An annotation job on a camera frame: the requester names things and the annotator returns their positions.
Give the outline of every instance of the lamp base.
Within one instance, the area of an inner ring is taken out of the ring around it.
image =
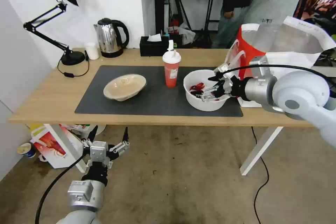
[[[69,54],[64,53],[61,61],[63,65],[77,65],[85,60],[85,55],[82,52],[73,51]]]

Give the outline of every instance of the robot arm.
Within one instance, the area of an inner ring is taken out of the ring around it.
[[[89,170],[81,180],[72,181],[68,189],[71,206],[75,211],[69,213],[57,224],[100,223],[96,218],[96,213],[103,205],[104,188],[107,186],[107,171],[112,167],[113,160],[129,148],[130,143],[127,127],[122,141],[117,145],[109,145],[102,141],[91,142],[96,134],[96,128],[90,132],[84,143],[87,146],[84,148],[84,154],[90,154],[90,160],[86,165]]]
[[[251,64],[266,64],[266,57],[257,57]],[[329,97],[326,80],[307,71],[288,73],[277,80],[269,68],[253,68],[252,74],[259,76],[239,80],[231,73],[225,73],[229,66],[223,64],[214,70],[216,87],[205,90],[203,100],[212,100],[224,94],[255,101],[270,112],[284,113],[290,118],[306,120],[320,130],[325,141],[336,147],[334,127],[336,125],[336,99]]]

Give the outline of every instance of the white table leg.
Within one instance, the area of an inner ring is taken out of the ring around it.
[[[68,137],[65,135],[65,133],[58,124],[44,124],[44,126],[50,131],[52,136],[56,139],[56,141],[63,148],[66,154],[71,157],[73,162],[75,162],[78,158],[81,157],[82,154],[78,153],[78,151],[72,145],[72,143],[70,142],[70,140],[68,139]],[[83,160],[79,161],[76,164],[76,166],[80,172],[82,173],[86,172],[86,166]]]
[[[258,140],[257,145],[253,148],[243,165],[240,167],[240,173],[245,176],[254,164],[258,161],[264,151],[271,145],[283,127],[269,127],[263,136]]]

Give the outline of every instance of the red drink cup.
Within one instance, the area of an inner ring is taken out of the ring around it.
[[[175,64],[168,64],[164,63],[164,75],[166,77],[166,85],[167,87],[175,87],[176,86],[176,81],[177,81],[177,71],[179,70],[179,64],[180,63],[175,63]]]
[[[175,87],[177,81],[177,72],[181,61],[181,55],[174,50],[173,40],[169,40],[168,52],[166,52],[162,59],[164,61],[164,76],[166,78],[167,87]]]

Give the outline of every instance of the white bowl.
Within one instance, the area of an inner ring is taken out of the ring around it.
[[[191,86],[197,85],[200,82],[203,82],[206,88],[213,87],[217,82],[208,80],[209,77],[214,76],[214,72],[212,70],[196,70],[193,72],[190,72],[187,74],[187,76],[184,77],[183,80],[183,86],[185,89],[185,96],[187,98],[187,101],[191,106],[198,110],[202,111],[215,111],[220,109],[225,101],[229,99],[230,97],[228,95],[223,95],[220,97],[219,101],[202,101],[202,99],[197,98],[196,96],[192,95],[189,91]]]
[[[146,86],[142,75],[128,74],[111,80],[103,90],[104,96],[119,102],[137,95]]]

